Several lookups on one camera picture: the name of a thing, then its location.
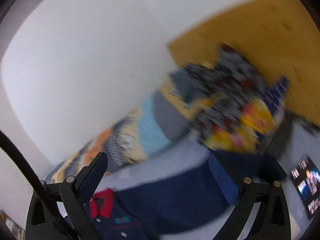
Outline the wooden headboard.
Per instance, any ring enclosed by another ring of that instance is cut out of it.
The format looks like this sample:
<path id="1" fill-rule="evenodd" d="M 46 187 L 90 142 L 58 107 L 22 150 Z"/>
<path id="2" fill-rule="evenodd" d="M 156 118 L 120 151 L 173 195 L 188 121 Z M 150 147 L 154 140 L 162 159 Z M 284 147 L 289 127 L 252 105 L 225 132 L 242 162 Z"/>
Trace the wooden headboard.
<path id="1" fill-rule="evenodd" d="M 227 44 L 267 82 L 290 80 L 286 106 L 319 124 L 319 30 L 299 0 L 255 0 L 209 18 L 169 43 L 177 64 L 213 62 Z"/>

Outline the dark printed booklet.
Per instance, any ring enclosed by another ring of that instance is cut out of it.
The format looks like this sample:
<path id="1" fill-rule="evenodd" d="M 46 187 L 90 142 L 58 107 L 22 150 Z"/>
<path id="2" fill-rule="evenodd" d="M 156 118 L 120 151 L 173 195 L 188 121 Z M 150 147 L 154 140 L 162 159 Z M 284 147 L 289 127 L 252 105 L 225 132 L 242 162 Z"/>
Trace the dark printed booklet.
<path id="1" fill-rule="evenodd" d="M 312 219 L 319 210 L 319 169 L 305 155 L 291 170 L 290 178 L 300 195 L 308 219 Z"/>

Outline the striped patchwork rolled quilt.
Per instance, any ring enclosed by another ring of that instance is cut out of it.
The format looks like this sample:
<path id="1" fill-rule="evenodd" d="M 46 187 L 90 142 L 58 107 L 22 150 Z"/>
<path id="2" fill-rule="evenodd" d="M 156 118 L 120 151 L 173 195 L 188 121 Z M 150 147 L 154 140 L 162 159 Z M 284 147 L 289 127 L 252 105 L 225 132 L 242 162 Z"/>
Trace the striped patchwork rolled quilt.
<path id="1" fill-rule="evenodd" d="M 107 176 L 126 165 L 153 158 L 183 137 L 205 97 L 199 81 L 188 72 L 180 69 L 170 73 L 141 106 L 56 165 L 45 176 L 45 182 L 60 183 L 68 176 L 76 176 L 99 152 L 107 154 Z"/>

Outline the dark patterned crumpled cloth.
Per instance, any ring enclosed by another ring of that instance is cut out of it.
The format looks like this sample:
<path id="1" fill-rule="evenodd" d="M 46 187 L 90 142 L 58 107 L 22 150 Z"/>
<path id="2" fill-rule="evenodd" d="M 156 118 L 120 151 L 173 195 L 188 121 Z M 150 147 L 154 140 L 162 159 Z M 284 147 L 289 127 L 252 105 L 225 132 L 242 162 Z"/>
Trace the dark patterned crumpled cloth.
<path id="1" fill-rule="evenodd" d="M 190 63 L 170 75 L 185 106 L 200 103 L 191 120 L 199 143 L 211 150 L 262 154 L 283 122 L 289 80 L 268 86 L 240 52 L 223 44 L 211 66 Z"/>

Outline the navy work shirt red collar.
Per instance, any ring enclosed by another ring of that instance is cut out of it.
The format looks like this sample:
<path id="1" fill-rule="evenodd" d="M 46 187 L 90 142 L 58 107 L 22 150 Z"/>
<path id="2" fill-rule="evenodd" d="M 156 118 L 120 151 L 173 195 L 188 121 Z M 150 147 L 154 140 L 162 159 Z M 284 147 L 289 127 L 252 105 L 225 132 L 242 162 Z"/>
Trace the navy work shirt red collar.
<path id="1" fill-rule="evenodd" d="M 282 180 L 284 170 L 270 155 L 213 151 L 199 167 L 131 189 L 105 189 L 83 209 L 103 239 L 159 239 L 219 217 L 237 204 L 244 178 Z"/>

